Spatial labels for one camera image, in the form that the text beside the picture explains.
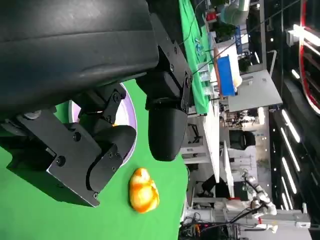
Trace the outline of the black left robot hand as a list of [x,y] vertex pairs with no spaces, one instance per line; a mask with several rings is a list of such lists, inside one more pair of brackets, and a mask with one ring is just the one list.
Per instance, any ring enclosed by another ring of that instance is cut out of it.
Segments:
[[115,126],[135,79],[152,156],[180,152],[190,67],[145,0],[0,3],[0,145],[8,169],[60,202],[96,207],[136,130]]

